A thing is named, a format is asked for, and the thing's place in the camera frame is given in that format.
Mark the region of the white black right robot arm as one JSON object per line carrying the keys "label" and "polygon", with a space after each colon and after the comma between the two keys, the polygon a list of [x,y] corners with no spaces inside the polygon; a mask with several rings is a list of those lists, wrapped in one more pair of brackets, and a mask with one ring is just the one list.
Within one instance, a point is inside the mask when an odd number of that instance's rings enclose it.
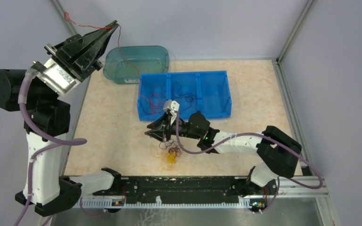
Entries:
{"label": "white black right robot arm", "polygon": [[230,133],[214,129],[205,116],[197,111],[187,121],[178,112],[164,113],[147,126],[145,135],[160,142],[175,137],[178,148],[188,154],[243,153],[261,158],[248,176],[247,189],[259,194],[278,177],[292,178],[302,146],[275,126],[267,126],[262,133]]}

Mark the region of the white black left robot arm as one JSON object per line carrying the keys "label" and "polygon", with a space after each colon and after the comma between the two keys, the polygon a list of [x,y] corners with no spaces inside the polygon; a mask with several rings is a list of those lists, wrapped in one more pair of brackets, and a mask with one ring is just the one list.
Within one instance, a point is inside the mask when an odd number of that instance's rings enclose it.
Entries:
{"label": "white black left robot arm", "polygon": [[89,194],[107,191],[116,195],[122,190],[120,174],[112,169],[69,177],[60,168],[64,146],[87,142],[84,138],[66,139],[71,106],[60,97],[102,68],[100,57],[118,26],[112,21],[85,35],[48,44],[48,61],[36,61],[26,70],[0,69],[0,108],[21,113],[28,144],[26,184],[15,200],[25,209],[34,205],[40,216],[68,210]]}

